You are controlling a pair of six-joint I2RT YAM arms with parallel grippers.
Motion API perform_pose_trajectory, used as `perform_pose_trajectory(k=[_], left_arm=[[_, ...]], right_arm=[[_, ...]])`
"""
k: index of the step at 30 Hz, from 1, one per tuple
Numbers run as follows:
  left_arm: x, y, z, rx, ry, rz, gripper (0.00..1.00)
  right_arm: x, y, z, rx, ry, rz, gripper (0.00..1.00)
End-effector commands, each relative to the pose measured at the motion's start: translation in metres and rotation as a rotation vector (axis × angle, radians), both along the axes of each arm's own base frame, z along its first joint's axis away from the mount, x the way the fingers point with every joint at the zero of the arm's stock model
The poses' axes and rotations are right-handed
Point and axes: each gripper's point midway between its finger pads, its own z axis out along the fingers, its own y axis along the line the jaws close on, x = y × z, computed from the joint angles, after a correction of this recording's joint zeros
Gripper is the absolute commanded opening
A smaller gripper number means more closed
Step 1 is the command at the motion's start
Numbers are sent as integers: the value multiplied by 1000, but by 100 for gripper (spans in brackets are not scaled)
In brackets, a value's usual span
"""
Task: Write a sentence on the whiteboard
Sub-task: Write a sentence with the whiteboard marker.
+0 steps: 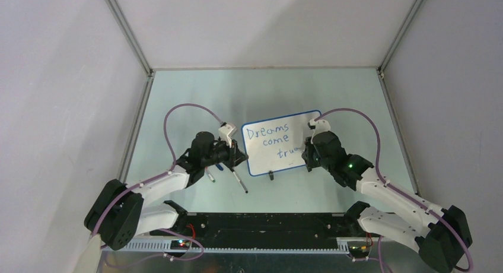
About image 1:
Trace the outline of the blue framed whiteboard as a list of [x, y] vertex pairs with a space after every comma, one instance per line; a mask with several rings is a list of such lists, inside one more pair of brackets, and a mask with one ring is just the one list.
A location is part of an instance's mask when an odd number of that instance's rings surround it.
[[256, 177], [304, 166], [303, 152], [297, 148], [304, 146], [312, 134], [308, 122], [320, 115], [321, 111], [310, 110], [242, 125], [249, 175]]

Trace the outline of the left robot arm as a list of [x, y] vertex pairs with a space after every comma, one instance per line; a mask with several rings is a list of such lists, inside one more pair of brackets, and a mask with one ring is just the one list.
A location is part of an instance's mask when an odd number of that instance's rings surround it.
[[182, 208], [161, 198], [198, 182], [209, 166], [223, 164], [230, 170], [248, 160], [237, 141], [199, 132], [175, 162], [174, 169], [144, 182], [127, 186], [117, 179], [107, 182], [84, 219], [84, 226], [113, 250], [125, 247], [133, 237], [166, 228], [173, 235], [187, 229]]

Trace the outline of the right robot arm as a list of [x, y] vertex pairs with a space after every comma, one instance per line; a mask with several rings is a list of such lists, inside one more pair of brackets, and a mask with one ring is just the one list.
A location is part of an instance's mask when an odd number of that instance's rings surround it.
[[302, 158], [308, 171], [321, 167], [343, 187], [377, 199], [391, 213], [358, 201], [345, 214], [352, 236], [364, 232], [386, 237], [418, 253], [436, 272], [452, 272], [473, 243], [465, 213], [443, 208], [386, 180], [370, 161], [348, 154], [339, 138], [324, 131], [304, 140]]

